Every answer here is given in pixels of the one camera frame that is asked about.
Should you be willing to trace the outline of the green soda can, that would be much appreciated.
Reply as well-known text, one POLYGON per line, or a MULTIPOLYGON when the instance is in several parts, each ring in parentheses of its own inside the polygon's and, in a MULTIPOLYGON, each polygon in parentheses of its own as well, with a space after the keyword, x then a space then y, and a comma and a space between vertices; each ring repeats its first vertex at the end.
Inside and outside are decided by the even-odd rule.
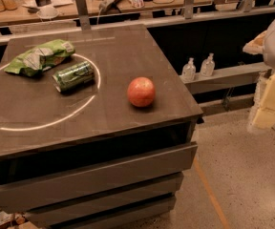
POLYGON ((95 70, 89 61, 77 63, 53 75, 55 87, 60 93, 73 89, 80 84, 87 83, 94 78, 95 70))

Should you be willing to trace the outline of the red apple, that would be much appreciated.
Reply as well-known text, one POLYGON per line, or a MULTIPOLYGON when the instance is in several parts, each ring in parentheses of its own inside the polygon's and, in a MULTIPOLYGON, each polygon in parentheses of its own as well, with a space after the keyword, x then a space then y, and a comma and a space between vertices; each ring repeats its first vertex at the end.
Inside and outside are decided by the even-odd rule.
POLYGON ((156 89, 152 80, 147 77, 133 79, 127 89, 129 102, 136 107, 147 107, 155 99, 156 89))

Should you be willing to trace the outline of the grey drawer cabinet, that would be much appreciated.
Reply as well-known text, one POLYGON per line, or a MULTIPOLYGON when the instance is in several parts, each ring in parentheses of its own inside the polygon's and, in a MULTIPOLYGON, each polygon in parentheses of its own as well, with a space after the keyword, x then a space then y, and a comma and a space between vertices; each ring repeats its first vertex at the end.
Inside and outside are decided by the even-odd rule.
POLYGON ((60 93, 51 73, 0 69, 0 208, 52 229, 112 229, 170 211, 197 146, 201 108, 141 25, 67 36, 93 82, 60 93), (154 101, 136 107, 130 82, 154 101))

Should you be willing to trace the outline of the clear sanitizer bottle left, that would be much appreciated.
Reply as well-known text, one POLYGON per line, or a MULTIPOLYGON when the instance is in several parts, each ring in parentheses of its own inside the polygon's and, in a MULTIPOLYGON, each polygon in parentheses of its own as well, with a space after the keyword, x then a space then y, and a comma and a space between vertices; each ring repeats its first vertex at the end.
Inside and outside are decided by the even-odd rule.
POLYGON ((196 67, 194 65, 194 58, 190 57, 188 62, 182 68, 182 78, 185 81, 193 81, 196 73, 196 67))

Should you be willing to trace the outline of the clear sanitizer bottle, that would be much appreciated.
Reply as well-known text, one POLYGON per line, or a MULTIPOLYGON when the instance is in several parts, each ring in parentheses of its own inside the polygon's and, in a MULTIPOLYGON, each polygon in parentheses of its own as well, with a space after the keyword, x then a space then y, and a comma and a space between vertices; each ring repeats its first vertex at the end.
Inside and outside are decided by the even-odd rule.
POLYGON ((211 76, 215 69, 215 62, 213 60, 214 54, 209 53, 208 57, 203 60, 201 64, 201 74, 203 76, 211 76))
POLYGON ((190 57, 188 62, 182 68, 182 78, 185 81, 193 81, 196 73, 196 67, 194 65, 194 58, 190 57))

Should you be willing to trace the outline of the clear sanitizer bottle right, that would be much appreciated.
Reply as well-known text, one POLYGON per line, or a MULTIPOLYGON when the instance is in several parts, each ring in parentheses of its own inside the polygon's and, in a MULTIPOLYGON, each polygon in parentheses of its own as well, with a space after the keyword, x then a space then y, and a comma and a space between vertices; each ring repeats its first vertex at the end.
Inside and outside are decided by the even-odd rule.
POLYGON ((213 60, 214 54, 209 53, 208 57, 203 60, 201 64, 201 74, 203 76, 211 76, 215 69, 215 62, 213 60))

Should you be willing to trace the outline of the grey power strip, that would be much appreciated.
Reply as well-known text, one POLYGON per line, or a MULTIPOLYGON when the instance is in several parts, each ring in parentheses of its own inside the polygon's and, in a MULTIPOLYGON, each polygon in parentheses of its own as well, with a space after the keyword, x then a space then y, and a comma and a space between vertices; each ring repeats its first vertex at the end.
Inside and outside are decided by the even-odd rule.
POLYGON ((119 2, 120 0, 103 0, 100 4, 99 4, 99 10, 101 12, 107 12, 112 5, 115 5, 119 2))

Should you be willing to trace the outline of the green chip bag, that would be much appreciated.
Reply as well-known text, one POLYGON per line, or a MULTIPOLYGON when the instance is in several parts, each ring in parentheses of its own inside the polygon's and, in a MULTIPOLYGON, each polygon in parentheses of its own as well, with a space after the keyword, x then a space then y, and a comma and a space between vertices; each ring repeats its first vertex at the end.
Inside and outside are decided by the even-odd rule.
POLYGON ((70 41, 55 39, 17 55, 4 71, 32 77, 54 68, 74 53, 75 48, 70 41))

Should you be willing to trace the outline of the white bowl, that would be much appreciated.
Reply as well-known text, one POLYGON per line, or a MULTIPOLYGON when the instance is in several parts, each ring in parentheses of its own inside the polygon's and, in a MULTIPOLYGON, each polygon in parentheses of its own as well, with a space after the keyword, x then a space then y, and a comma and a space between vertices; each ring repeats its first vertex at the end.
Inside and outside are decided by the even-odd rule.
POLYGON ((36 13, 36 15, 40 19, 51 20, 59 15, 59 11, 52 6, 46 6, 46 7, 40 8, 39 11, 36 13))

